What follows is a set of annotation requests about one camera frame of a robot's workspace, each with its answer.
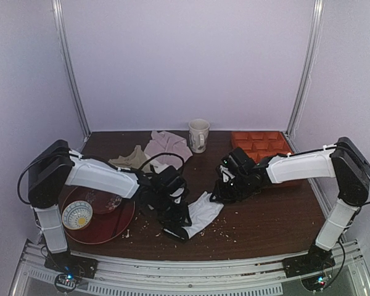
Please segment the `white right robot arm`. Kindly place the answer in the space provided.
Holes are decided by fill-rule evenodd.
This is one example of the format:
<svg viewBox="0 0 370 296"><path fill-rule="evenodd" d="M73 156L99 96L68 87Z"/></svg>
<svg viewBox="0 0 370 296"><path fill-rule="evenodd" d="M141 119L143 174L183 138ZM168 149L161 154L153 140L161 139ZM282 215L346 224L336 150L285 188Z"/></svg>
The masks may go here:
<svg viewBox="0 0 370 296"><path fill-rule="evenodd" d="M296 154L276 154L255 162L240 147L223 157L211 202L231 204L265 187L289 181L334 178L337 201L313 246L330 251L350 227L360 209L369 203L370 164L357 146L341 137L336 143Z"/></svg>

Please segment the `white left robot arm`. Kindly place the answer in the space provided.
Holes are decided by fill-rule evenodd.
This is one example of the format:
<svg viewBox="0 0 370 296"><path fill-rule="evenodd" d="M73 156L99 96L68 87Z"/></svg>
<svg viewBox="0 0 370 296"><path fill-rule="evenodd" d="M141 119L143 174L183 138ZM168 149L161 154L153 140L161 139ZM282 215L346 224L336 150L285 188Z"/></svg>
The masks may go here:
<svg viewBox="0 0 370 296"><path fill-rule="evenodd" d="M68 252L59 210L59 195L65 186L76 186L117 195L140 198L158 212L163 225L190 226L190 212L184 198L188 193L183 169L172 165L156 170L152 159L137 168L115 166L93 155L83 155L59 139L39 154L20 174L28 178L27 198L19 198L36 214L48 252Z"/></svg>

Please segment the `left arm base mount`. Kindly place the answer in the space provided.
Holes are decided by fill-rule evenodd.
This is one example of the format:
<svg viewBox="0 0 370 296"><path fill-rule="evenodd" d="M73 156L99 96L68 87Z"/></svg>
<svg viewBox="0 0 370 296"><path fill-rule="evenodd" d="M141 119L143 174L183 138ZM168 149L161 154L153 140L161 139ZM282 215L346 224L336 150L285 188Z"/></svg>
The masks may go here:
<svg viewBox="0 0 370 296"><path fill-rule="evenodd" d="M52 253L47 250L44 266L79 278L94 279L98 261L88 257L72 255L69 250Z"/></svg>

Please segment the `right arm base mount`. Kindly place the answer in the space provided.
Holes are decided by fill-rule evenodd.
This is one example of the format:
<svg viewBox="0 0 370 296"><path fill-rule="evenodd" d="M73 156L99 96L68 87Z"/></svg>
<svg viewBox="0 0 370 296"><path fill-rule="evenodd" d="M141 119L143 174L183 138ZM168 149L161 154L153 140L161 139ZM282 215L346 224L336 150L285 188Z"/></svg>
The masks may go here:
<svg viewBox="0 0 370 296"><path fill-rule="evenodd" d="M335 260L331 250L326 251L312 245L305 255L285 258L282 264L286 278L292 278L322 271L325 267L334 267Z"/></svg>

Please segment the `white black boxer briefs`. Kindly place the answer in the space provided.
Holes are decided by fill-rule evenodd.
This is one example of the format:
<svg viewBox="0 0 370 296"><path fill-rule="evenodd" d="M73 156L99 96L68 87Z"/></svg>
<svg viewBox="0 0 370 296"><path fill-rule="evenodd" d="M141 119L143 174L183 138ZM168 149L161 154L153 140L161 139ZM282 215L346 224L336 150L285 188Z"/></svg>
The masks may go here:
<svg viewBox="0 0 370 296"><path fill-rule="evenodd" d="M162 232L180 242L187 242L210 225L222 211L224 205L211 201L212 193L205 191L188 206L190 226L164 226Z"/></svg>

